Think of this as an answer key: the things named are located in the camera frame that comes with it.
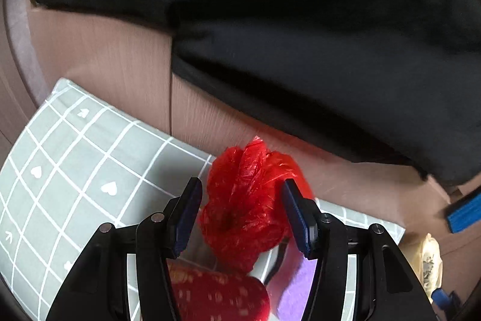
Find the red plastic bag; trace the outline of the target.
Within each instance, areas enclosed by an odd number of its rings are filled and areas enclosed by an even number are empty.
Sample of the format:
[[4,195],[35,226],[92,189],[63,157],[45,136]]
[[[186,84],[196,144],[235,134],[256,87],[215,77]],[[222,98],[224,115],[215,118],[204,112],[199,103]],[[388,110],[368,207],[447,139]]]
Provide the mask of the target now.
[[261,253],[291,236],[282,201],[284,181],[290,178],[304,197],[314,198],[294,159],[270,150],[259,137],[245,147],[227,148],[214,160],[199,224],[223,269],[248,274]]

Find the red gold paper cup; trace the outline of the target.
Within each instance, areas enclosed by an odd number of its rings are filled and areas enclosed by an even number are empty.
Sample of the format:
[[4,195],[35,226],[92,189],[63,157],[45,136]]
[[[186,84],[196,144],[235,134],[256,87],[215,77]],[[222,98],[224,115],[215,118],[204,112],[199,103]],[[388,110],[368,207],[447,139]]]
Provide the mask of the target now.
[[177,261],[170,261],[168,269],[182,320],[269,319],[268,291],[255,277],[202,270]]

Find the yellow plastic trash bag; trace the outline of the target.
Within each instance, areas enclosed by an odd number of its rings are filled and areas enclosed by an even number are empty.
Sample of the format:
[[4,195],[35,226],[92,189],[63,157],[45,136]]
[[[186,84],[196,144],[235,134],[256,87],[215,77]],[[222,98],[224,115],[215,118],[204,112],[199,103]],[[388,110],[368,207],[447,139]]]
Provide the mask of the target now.
[[433,303],[432,294],[442,287],[443,281],[440,244],[431,233],[427,233],[424,237],[416,238],[412,243],[403,239],[400,250],[420,281],[430,303]]

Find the blue hanging towel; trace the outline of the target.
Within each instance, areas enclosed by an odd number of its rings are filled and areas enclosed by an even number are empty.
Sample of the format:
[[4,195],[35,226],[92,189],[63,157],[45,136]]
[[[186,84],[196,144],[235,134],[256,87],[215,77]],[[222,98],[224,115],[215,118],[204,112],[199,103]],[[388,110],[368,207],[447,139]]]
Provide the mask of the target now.
[[480,221],[481,195],[473,192],[460,199],[447,213],[446,219],[451,233],[459,233]]

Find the green checked tablecloth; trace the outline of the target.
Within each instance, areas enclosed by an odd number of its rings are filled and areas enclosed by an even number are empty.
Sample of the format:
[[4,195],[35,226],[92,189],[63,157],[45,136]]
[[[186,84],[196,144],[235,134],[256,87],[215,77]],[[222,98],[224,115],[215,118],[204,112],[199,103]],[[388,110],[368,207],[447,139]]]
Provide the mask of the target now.
[[[1,278],[29,320],[44,320],[103,223],[127,227],[166,207],[213,157],[60,79],[1,170]],[[177,262],[221,272],[199,229]],[[259,256],[268,320],[299,320],[316,264],[293,243]]]

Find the black hanging cloth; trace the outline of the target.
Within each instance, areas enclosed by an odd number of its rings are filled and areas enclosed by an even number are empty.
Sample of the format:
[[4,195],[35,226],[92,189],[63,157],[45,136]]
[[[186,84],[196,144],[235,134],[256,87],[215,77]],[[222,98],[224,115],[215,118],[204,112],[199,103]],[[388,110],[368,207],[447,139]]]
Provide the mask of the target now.
[[480,172],[480,0],[36,0],[146,22],[172,68],[353,162]]

